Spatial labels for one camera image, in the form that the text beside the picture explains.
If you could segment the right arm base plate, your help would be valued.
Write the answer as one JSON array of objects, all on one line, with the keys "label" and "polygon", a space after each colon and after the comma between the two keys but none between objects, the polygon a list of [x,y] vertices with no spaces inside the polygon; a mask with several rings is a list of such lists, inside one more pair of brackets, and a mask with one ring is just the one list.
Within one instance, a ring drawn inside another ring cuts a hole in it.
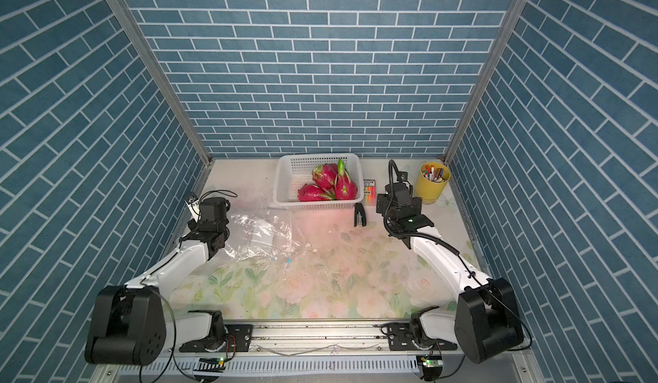
[{"label": "right arm base plate", "polygon": [[457,350],[458,345],[446,340],[428,337],[416,323],[391,322],[380,327],[389,350]]}]

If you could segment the pink dragon fruit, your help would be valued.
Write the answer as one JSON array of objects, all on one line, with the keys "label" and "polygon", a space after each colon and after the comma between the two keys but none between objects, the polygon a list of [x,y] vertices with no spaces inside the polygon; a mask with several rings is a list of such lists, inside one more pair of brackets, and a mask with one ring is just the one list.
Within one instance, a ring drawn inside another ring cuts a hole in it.
[{"label": "pink dragon fruit", "polygon": [[333,191],[338,175],[337,164],[318,165],[312,171],[313,181],[325,191]]},{"label": "pink dragon fruit", "polygon": [[297,191],[297,199],[301,202],[313,201],[335,201],[335,194],[332,191],[325,191],[316,184],[304,184]]}]

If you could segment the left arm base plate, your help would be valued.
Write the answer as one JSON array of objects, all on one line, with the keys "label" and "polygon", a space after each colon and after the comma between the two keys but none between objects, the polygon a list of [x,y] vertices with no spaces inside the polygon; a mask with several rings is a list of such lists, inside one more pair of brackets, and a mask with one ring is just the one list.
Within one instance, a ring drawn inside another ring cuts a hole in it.
[{"label": "left arm base plate", "polygon": [[224,331],[210,332],[205,338],[192,340],[180,346],[182,353],[218,353],[229,355],[247,352],[250,346],[254,327],[251,324],[236,324],[224,326]]}]

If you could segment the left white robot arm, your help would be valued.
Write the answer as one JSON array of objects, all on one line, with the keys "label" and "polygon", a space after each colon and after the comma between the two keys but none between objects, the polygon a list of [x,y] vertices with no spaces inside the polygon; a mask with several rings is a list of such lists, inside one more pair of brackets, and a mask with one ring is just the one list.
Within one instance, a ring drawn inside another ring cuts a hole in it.
[{"label": "left white robot arm", "polygon": [[147,366],[165,349],[214,352],[227,331],[219,311],[194,311],[178,319],[167,302],[173,290],[219,252],[230,236],[224,197],[188,197],[188,233],[161,261],[124,285],[99,292],[87,335],[90,364]]}]

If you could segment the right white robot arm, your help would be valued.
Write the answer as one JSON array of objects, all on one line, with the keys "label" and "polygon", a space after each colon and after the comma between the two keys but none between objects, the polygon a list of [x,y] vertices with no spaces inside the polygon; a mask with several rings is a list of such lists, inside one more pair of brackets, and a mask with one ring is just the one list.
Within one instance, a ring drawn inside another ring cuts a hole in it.
[{"label": "right white robot arm", "polygon": [[376,211],[384,227],[442,276],[456,302],[454,314],[435,308],[411,316],[411,334],[423,349],[441,341],[457,345],[467,358],[482,363],[531,341],[519,315],[512,285],[491,278],[444,241],[435,224],[422,214],[422,201],[411,185],[394,182],[377,196]]}]

